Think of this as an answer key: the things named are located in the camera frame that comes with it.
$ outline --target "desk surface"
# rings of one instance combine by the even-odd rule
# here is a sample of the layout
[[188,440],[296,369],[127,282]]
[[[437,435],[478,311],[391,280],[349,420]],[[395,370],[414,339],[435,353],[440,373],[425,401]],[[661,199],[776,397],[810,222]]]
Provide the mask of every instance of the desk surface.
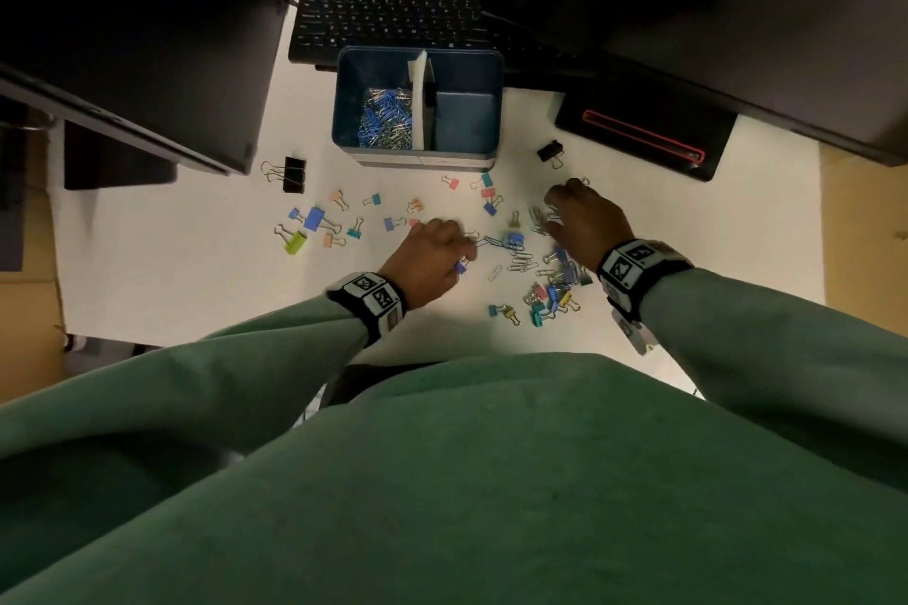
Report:
[[[181,168],[171,186],[124,187],[94,192],[62,189],[62,133],[52,135],[49,182],[63,314],[70,333],[147,345],[193,340],[318,294],[325,285],[359,269],[375,269],[408,228],[385,232],[384,216],[406,216],[419,197],[422,218],[459,219],[467,230],[498,235],[518,210],[528,250],[538,256],[551,240],[528,232],[528,207],[541,206],[549,186],[585,176],[628,213],[641,236],[664,239],[699,267],[823,301],[820,174],[814,141],[739,118],[710,183],[701,183],[556,129],[560,96],[507,89],[498,163],[491,175],[505,201],[494,218],[464,174],[452,191],[432,171],[369,168],[355,163],[331,141],[334,74],[291,65],[286,19],[253,174],[202,174]],[[553,170],[535,150],[557,138],[565,166]],[[258,170],[262,160],[285,156],[307,161],[306,193],[284,194]],[[328,201],[340,188],[351,209]],[[361,202],[380,193],[381,207]],[[284,253],[273,233],[292,229],[293,207],[318,205],[346,229],[365,218],[362,239],[345,247],[322,247],[322,234],[296,256]],[[514,326],[489,318],[491,303],[511,303],[536,280],[505,270],[493,283],[489,272],[506,265],[506,252],[480,249],[460,285],[415,312],[388,339],[358,361],[408,363],[468,354],[542,351],[594,352],[662,380],[692,389],[661,349],[639,357],[612,322],[604,293],[595,285],[577,292],[580,312],[543,328],[527,320]]]

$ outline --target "black keyboard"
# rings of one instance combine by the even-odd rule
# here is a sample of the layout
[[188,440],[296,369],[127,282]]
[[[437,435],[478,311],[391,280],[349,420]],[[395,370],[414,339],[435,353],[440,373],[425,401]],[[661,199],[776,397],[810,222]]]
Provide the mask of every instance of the black keyboard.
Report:
[[346,46],[496,49],[507,86],[566,91],[593,74],[582,59],[484,17],[480,0],[300,0],[290,62],[333,69]]

